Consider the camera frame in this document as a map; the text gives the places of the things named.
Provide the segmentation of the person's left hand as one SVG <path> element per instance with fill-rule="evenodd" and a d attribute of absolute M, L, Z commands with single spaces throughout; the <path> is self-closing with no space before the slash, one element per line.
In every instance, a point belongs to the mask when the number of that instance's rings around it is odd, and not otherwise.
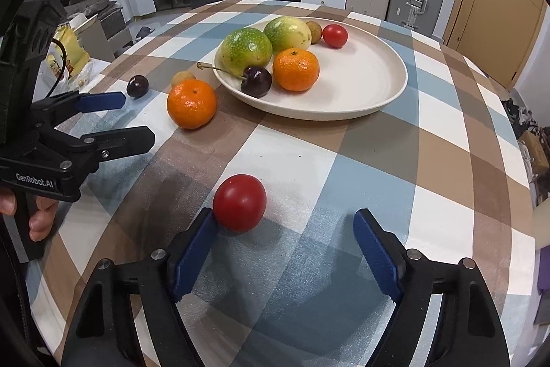
<path fill-rule="evenodd" d="M 36 211 L 29 218 L 29 237 L 37 242 L 44 240 L 50 234 L 54 220 L 59 209 L 57 200 L 37 196 L 35 198 Z M 14 216 L 17 211 L 17 199 L 15 195 L 4 187 L 1 188 L 1 213 Z"/>

